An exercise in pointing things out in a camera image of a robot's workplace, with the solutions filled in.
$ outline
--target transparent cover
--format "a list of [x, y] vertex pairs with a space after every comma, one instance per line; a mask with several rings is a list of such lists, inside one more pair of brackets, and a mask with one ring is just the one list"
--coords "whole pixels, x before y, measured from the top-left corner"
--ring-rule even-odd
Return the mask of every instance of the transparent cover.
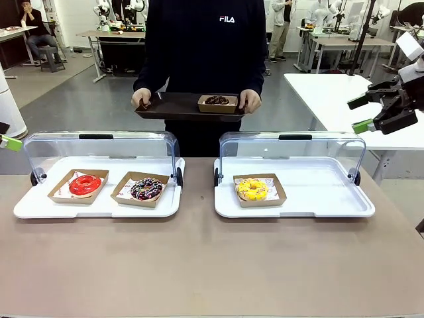
[[346, 171], [346, 178], [355, 182], [364, 154], [365, 142], [349, 132], [228, 132], [220, 139], [219, 176], [225, 175], [226, 163], [234, 164], [238, 158], [304, 158], [308, 162], [332, 158]]
[[174, 177], [176, 160], [180, 157], [178, 142], [173, 134], [146, 131], [39, 132], [25, 140], [24, 150], [38, 182], [44, 181], [43, 175], [55, 163], [68, 157], [153, 158], [161, 160], [161, 163], [169, 163]]

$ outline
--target hand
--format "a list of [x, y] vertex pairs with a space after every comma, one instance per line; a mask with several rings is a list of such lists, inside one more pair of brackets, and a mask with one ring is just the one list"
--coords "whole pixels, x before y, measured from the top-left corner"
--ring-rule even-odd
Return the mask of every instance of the hand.
[[131, 99], [132, 106], [137, 109], [141, 105], [147, 107], [150, 105], [149, 99], [152, 97], [152, 92], [147, 88], [140, 88], [134, 92]]
[[257, 92], [253, 89], [245, 89], [240, 94], [240, 109], [244, 108], [244, 113], [253, 114], [261, 106], [262, 102]]

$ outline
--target donut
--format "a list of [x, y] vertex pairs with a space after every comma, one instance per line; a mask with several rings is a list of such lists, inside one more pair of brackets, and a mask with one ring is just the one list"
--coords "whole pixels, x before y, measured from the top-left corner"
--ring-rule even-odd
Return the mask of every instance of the donut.
[[99, 189], [101, 180], [98, 177], [85, 175], [72, 180], [69, 185], [69, 191], [74, 197], [91, 197], [93, 192]]
[[141, 201], [156, 201], [162, 192], [162, 182], [154, 178], [145, 178], [137, 181], [131, 187], [133, 198]]
[[238, 195], [245, 201], [264, 201], [268, 186], [258, 179], [243, 179], [237, 187]]
[[211, 96], [206, 99], [205, 104], [208, 105], [227, 105], [230, 101], [223, 96]]

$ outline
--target white cylinder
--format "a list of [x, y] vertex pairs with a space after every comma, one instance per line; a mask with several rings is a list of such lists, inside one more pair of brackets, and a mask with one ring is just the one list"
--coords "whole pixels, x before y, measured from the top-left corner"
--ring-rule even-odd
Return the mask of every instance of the white cylinder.
[[5, 79], [5, 73], [0, 65], [0, 121], [10, 124], [10, 128], [6, 133], [8, 137], [18, 137], [25, 134], [27, 126], [22, 118], [19, 108], [13, 99]]

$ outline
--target gray pants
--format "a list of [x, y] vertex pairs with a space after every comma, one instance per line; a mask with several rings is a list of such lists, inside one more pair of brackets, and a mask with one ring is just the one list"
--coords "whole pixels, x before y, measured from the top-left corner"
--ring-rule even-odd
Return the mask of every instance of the gray pants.
[[285, 22], [284, 25], [274, 25], [270, 43], [270, 58], [283, 55], [284, 44], [286, 43], [289, 27], [290, 22]]
[[[39, 60], [40, 54], [38, 53], [38, 45], [49, 45], [53, 48], [57, 48], [58, 45], [56, 41], [54, 40], [54, 37], [50, 34], [45, 35], [31, 35], [27, 40], [26, 43], [28, 44], [32, 54], [34, 57]], [[60, 56], [58, 53], [54, 54], [54, 59], [57, 61], [60, 61]]]

